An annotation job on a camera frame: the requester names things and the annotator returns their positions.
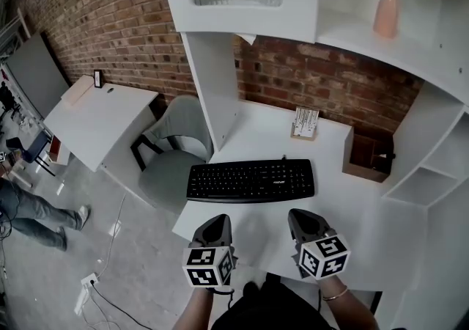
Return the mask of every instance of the black keyboard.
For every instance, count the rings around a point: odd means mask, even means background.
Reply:
[[[314,196],[308,159],[246,161],[192,166],[188,199],[254,203]]]

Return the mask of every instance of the black chair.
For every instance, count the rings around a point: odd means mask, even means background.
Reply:
[[[21,144],[21,140],[18,137],[14,137],[6,141],[7,148],[10,151],[14,151],[14,150],[21,151],[21,157],[23,158],[25,162],[27,163],[36,162],[49,174],[51,174],[52,176],[55,176],[55,174],[47,168],[49,167],[48,163],[45,162],[43,159],[41,159],[41,157],[39,157],[40,153],[44,150],[44,147],[47,145],[47,143],[50,143],[50,142],[51,142],[51,139],[49,138],[47,134],[45,134],[44,131],[40,131],[40,133],[37,135],[36,139],[32,142],[28,150],[25,150],[23,148],[23,145]]]

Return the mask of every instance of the desk surface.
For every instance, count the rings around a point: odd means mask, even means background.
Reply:
[[[310,158],[316,195],[266,204],[218,204],[189,201],[173,232],[190,240],[197,227],[218,214],[232,222],[233,246],[240,263],[300,280],[287,223],[291,208],[324,216],[352,250],[341,275],[356,290],[404,290],[415,287],[425,244],[424,209],[380,198],[379,185],[341,172],[344,140],[350,126],[320,119],[314,142],[290,138],[293,111],[241,102],[225,145],[210,163],[261,159]]]
[[[158,93],[105,84],[89,88],[72,106],[61,100],[44,124],[92,171]]]

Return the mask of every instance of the jeans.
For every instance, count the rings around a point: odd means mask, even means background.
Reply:
[[[4,213],[0,218],[1,223],[8,223],[11,219],[12,227],[15,230],[36,239],[42,245],[58,249],[64,249],[65,240],[63,237],[35,219],[54,221],[74,230],[81,229],[81,217],[76,211],[56,209],[42,197],[24,191],[5,179],[0,178],[0,184],[0,210]]]

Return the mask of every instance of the concrete floor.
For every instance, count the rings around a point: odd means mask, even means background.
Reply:
[[[80,281],[103,269],[111,241],[109,232],[126,193],[106,173],[90,172],[76,158],[67,167],[56,169],[56,173],[52,177],[32,164],[24,176],[33,182],[32,191],[52,205],[77,210],[90,204],[92,216],[82,232],[66,230],[65,253],[41,246],[16,231],[4,241],[7,279],[2,278],[11,316],[20,330],[86,329],[84,319],[73,311],[81,290]],[[109,300],[157,330],[172,328],[192,291],[181,268],[182,250],[188,242],[171,232],[176,220],[174,214],[152,208],[127,193],[120,216],[122,228],[115,238],[109,267],[97,285]],[[46,225],[55,230],[55,225]],[[253,278],[261,283],[265,276],[242,266],[234,272],[233,285],[238,289]],[[287,285],[317,305],[315,286],[301,282]],[[240,296],[237,290],[234,299]],[[362,297],[368,304],[371,302],[372,295]],[[121,330],[138,328],[98,295],[94,294],[94,298],[108,320],[117,322]],[[211,322],[225,312],[227,302],[225,296],[215,297]],[[334,326],[327,306],[323,308],[322,313]],[[91,301],[84,312],[91,323],[103,320]],[[107,329],[107,325],[101,324],[96,329]]]

